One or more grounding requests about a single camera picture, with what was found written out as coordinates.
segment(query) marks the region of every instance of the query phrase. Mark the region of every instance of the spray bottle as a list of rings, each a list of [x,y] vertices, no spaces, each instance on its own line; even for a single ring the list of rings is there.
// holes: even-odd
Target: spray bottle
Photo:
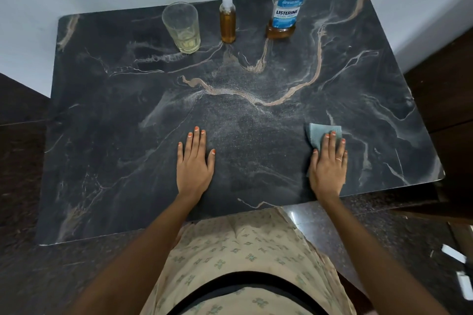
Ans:
[[[233,0],[222,0],[220,5],[220,33],[224,43],[233,43],[236,36],[237,14]]]

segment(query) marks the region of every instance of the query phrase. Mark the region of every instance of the empty glass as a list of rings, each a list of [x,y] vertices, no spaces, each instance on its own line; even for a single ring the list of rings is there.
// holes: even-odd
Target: empty glass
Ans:
[[[163,10],[163,23],[182,53],[192,54],[201,45],[197,9],[187,2],[169,4]]]

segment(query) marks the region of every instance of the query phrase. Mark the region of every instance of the mouthwash bottle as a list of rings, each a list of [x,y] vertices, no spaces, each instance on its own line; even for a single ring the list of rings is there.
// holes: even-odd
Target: mouthwash bottle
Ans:
[[[305,0],[272,0],[272,16],[266,26],[266,37],[281,39],[290,37],[296,29],[299,9]]]

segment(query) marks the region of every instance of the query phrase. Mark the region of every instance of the blue cleaning cloth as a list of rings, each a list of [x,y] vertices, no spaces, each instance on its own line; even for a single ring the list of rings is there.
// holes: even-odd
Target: blue cleaning cloth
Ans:
[[[319,124],[308,124],[305,126],[305,133],[309,139],[310,144],[313,148],[316,148],[320,152],[322,144],[322,138],[326,133],[335,131],[337,133],[337,145],[341,140],[341,126],[330,126],[330,125],[319,125]]]

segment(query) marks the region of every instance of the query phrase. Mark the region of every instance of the patterned fabric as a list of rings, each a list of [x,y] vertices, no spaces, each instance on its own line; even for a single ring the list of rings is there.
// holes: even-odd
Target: patterned fabric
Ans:
[[[188,224],[170,252],[141,315],[165,315],[203,284],[234,271],[261,271],[304,290],[330,315],[355,314],[327,256],[318,252],[282,209]],[[203,301],[186,315],[308,314],[292,300],[244,288]]]

